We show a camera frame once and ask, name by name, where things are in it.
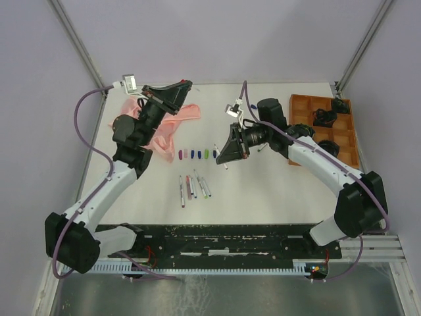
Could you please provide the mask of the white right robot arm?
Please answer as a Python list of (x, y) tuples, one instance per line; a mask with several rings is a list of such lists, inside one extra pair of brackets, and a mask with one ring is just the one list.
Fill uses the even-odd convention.
[(341, 162), (318, 145), (314, 129), (306, 124), (287, 123), (282, 106), (274, 98), (257, 104), (257, 115), (246, 126), (242, 99), (225, 108), (226, 114), (237, 121), (230, 125), (230, 133), (222, 151), (216, 157), (219, 165), (248, 158), (252, 147), (268, 144), (284, 158), (307, 168), (325, 184), (337, 198), (333, 215), (310, 228), (302, 243), (303, 252), (318, 257), (329, 243), (343, 238), (356, 238), (371, 232), (387, 219), (382, 178), (375, 172), (364, 174)]

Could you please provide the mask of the pink translucent highlighter pen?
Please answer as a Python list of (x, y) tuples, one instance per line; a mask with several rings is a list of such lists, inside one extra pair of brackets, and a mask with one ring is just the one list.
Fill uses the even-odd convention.
[(188, 200), (191, 200), (191, 195), (190, 195), (190, 187), (189, 187), (189, 175), (186, 175), (186, 190), (187, 190), (187, 198)]

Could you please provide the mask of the magenta capped whiteboard marker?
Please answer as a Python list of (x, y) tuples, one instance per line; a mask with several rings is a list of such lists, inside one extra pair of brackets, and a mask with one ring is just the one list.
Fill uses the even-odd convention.
[(182, 208), (185, 208), (186, 203), (185, 203), (185, 196), (184, 196), (184, 185), (183, 185), (183, 180), (182, 180), (182, 176), (179, 176), (179, 186), (180, 186), (180, 203)]

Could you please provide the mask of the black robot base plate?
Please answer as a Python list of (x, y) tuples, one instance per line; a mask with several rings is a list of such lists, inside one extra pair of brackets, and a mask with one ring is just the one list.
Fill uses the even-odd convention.
[(316, 246), (308, 224), (139, 225), (143, 234), (126, 254), (156, 268), (291, 267), (342, 257), (338, 242)]

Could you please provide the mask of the lime green capped marker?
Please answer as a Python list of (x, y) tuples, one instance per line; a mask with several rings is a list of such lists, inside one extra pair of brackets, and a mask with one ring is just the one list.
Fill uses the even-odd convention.
[(196, 177), (196, 180), (197, 180), (197, 182), (198, 182), (198, 185), (199, 185), (199, 187), (200, 187), (200, 190), (201, 190), (201, 193), (202, 193), (203, 197), (204, 197), (205, 199), (207, 199), (207, 198), (208, 198), (208, 195), (207, 195), (207, 192), (206, 192), (206, 190), (205, 190), (205, 187), (203, 186), (203, 183), (202, 183), (202, 181), (201, 181), (201, 179), (200, 179), (200, 177), (199, 177), (198, 172), (197, 172), (195, 169), (193, 170), (193, 172), (194, 172), (194, 175), (195, 175), (195, 177)]

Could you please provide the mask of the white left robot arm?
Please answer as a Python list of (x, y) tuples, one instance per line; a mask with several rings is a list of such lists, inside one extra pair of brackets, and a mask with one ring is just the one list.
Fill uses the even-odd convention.
[(121, 81), (97, 90), (108, 93), (122, 88), (126, 95), (136, 96), (145, 104), (135, 117), (119, 115), (115, 118), (112, 140), (116, 153), (113, 156), (89, 146), (109, 163), (98, 185), (63, 214), (51, 213), (46, 218), (45, 248), (56, 278), (68, 276), (58, 272), (58, 263), (66, 265), (71, 272), (86, 273), (102, 257), (126, 252), (137, 257), (145, 251), (144, 233), (133, 225), (120, 224), (100, 232), (96, 229), (120, 195), (145, 172), (153, 155), (147, 146), (164, 116), (179, 113), (192, 85), (190, 80), (181, 80), (160, 88), (145, 85), (138, 89), (134, 76), (125, 75)]

